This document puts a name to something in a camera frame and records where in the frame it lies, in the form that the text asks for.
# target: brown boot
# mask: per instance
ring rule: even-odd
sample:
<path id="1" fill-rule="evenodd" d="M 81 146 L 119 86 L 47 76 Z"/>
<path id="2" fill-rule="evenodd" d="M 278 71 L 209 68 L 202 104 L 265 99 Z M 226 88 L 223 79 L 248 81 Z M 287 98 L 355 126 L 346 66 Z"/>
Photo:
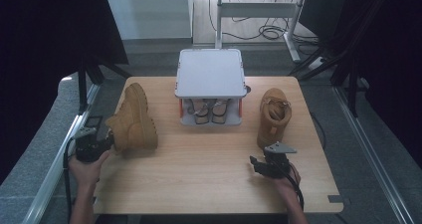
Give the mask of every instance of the brown boot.
<path id="1" fill-rule="evenodd" d="M 143 88 L 133 83 L 124 90 L 124 100 L 119 111 L 107 119 L 117 152 L 128 148 L 156 149 L 158 136 L 154 121 L 148 116 L 148 103 Z"/>
<path id="2" fill-rule="evenodd" d="M 292 117 L 292 108 L 282 90 L 271 88 L 261 99 L 261 124 L 257 143 L 262 149 L 277 141 L 281 142 L 285 128 Z"/>

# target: human arm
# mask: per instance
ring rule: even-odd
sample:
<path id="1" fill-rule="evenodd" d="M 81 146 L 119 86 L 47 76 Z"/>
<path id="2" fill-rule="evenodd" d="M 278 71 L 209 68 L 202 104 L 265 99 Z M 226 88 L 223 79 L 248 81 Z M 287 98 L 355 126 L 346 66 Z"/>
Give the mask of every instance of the human arm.
<path id="1" fill-rule="evenodd" d="M 296 181 L 297 185 L 301 182 L 296 168 L 291 164 L 290 177 Z M 304 210 L 302 210 L 301 203 L 298 200 L 298 194 L 295 191 L 294 186 L 288 178 L 277 178 L 273 179 L 277 191 L 279 192 L 283 202 L 288 210 L 288 217 L 290 224 L 308 224 L 307 217 L 305 216 Z"/>
<path id="2" fill-rule="evenodd" d="M 71 224 L 94 223 L 93 197 L 104 161 L 109 151 L 105 151 L 99 160 L 92 163 L 83 163 L 75 156 L 69 161 L 69 168 L 78 183 L 77 197 L 72 211 Z"/>

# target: human hand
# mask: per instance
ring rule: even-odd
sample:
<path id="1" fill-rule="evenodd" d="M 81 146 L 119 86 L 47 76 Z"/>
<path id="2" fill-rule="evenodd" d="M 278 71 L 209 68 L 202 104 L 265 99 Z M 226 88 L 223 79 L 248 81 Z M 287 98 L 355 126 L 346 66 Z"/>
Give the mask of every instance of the human hand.
<path id="1" fill-rule="evenodd" d="M 109 150 L 105 151 L 100 158 L 92 163 L 83 163 L 72 156 L 69 168 L 77 180 L 79 187 L 95 187 L 100 178 L 100 172 L 105 160 L 109 157 Z"/>
<path id="2" fill-rule="evenodd" d="M 291 171 L 289 173 L 289 176 L 296 182 L 296 184 L 299 186 L 299 183 L 301 182 L 301 176 L 299 175 L 298 171 L 296 170 L 295 166 L 291 165 Z M 288 200 L 292 200 L 292 198 L 295 198 L 297 200 L 298 194 L 296 193 L 295 187 L 289 181 L 287 177 L 284 178 L 273 178 L 273 182 L 276 186 L 277 191 L 279 192 L 282 199 L 287 202 Z"/>

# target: gray carpet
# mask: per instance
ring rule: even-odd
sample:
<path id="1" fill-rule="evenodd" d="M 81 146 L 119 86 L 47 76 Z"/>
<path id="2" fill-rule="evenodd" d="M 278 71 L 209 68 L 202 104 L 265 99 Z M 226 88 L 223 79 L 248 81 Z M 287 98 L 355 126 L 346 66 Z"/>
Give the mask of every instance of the gray carpet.
<path id="1" fill-rule="evenodd" d="M 121 65 L 134 76 L 176 76 L 180 47 L 141 53 L 135 45 L 126 46 L 130 65 Z M 283 46 L 268 50 L 240 47 L 245 76 L 286 76 L 295 64 Z M 105 82 L 96 99 L 92 115 L 112 115 L 125 80 L 103 68 Z M 344 202 L 338 214 L 308 214 L 311 223 L 398 223 L 368 161 L 328 82 L 332 71 L 326 71 L 301 87 L 315 117 L 316 130 Z M 20 223 L 27 213 L 39 186 L 56 156 L 69 127 L 78 112 L 77 77 L 61 82 L 59 96 L 49 116 L 32 140 L 10 176 L 0 187 L 0 222 Z M 357 97 L 359 120 L 397 185 L 415 223 L 422 223 L 422 172 L 365 100 Z M 105 135 L 103 125 L 101 135 Z M 66 198 L 63 180 L 50 201 L 42 223 L 66 223 Z M 144 216 L 141 223 L 194 223 L 197 216 Z M 215 223 L 245 223 L 245 217 L 221 217 Z M 277 223 L 270 216 L 248 217 L 250 223 Z"/>

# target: shoe rack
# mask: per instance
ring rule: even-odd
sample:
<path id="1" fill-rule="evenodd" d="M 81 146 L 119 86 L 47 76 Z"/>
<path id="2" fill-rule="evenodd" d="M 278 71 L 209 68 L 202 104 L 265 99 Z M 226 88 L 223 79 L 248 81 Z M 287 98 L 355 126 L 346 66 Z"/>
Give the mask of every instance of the shoe rack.
<path id="1" fill-rule="evenodd" d="M 237 49 L 186 49 L 180 52 L 175 85 L 180 122 L 185 125 L 239 125 L 242 98 L 247 94 L 242 56 Z M 228 100 L 224 122 L 198 123 L 192 101 Z"/>

